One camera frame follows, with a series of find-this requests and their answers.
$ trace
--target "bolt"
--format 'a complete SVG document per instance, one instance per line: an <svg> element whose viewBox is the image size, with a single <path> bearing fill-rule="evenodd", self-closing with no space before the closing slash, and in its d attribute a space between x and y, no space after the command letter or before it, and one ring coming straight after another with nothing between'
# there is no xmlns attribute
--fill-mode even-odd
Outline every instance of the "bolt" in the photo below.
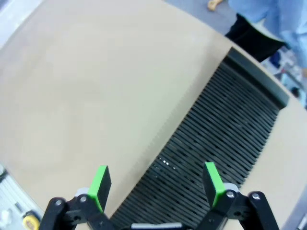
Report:
<svg viewBox="0 0 307 230"><path fill-rule="evenodd" d="M226 195L229 197L229 198L235 198L235 195L233 192L227 192Z"/></svg>
<svg viewBox="0 0 307 230"><path fill-rule="evenodd" d="M85 196L82 196L81 198L80 198L80 202L85 202L86 201L86 197Z"/></svg>
<svg viewBox="0 0 307 230"><path fill-rule="evenodd" d="M260 196L257 193L253 193L253 195L251 195L255 200L260 200Z"/></svg>
<svg viewBox="0 0 307 230"><path fill-rule="evenodd" d="M60 204L62 204L62 201L61 200L57 200L56 201L56 206L59 206Z"/></svg>

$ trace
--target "green tape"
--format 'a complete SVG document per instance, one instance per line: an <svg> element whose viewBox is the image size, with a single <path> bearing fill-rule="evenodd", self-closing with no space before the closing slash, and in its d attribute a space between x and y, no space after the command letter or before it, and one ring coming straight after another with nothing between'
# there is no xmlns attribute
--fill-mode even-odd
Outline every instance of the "green tape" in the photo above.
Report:
<svg viewBox="0 0 307 230"><path fill-rule="evenodd" d="M215 197L213 201L212 207L216 205L216 202L218 201L219 197L226 191L225 185L223 184L223 181L215 167L215 164L213 162L206 162L205 163L209 175L211 177L212 183L215 188Z"/></svg>
<svg viewBox="0 0 307 230"><path fill-rule="evenodd" d="M99 168L98 168L98 170L96 172L96 175L95 175L95 177L93 179L93 182L91 184L91 187L88 190L88 195L92 199L94 199L94 201L96 202L98 208L102 212L103 212L103 210L101 208L101 205L100 205L100 202L99 202L99 199L98 199L98 192L99 192L100 185L103 182L102 180L103 180L103 177L105 175L106 168L107 168L106 165L99 166Z"/></svg>

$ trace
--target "wooden table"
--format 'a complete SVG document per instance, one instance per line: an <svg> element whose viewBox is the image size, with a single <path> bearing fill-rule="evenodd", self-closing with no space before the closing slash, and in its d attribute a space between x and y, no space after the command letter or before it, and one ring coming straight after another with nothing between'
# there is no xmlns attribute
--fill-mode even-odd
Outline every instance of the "wooden table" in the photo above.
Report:
<svg viewBox="0 0 307 230"><path fill-rule="evenodd" d="M158 0L47 0L0 53L2 163L42 208L107 164L111 215L232 46L251 58ZM290 96L241 189L263 191L280 226L307 182L306 136Z"/></svg>

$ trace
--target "black slatted panel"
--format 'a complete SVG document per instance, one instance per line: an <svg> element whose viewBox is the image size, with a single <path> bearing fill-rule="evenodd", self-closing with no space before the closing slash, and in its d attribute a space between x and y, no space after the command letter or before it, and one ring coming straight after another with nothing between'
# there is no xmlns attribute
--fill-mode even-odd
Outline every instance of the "black slatted panel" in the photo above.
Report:
<svg viewBox="0 0 307 230"><path fill-rule="evenodd" d="M240 187L263 149L278 107L222 63L178 129L111 220L183 222L196 227L209 210L201 175L213 161Z"/></svg>

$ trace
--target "light blue clothing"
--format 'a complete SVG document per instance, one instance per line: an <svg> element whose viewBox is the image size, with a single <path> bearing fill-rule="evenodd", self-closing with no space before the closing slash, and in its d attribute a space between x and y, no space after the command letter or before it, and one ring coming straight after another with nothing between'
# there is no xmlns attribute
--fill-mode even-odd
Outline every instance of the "light blue clothing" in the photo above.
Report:
<svg viewBox="0 0 307 230"><path fill-rule="evenodd" d="M249 22L265 19L264 26L307 68L307 0L229 0L229 5Z"/></svg>

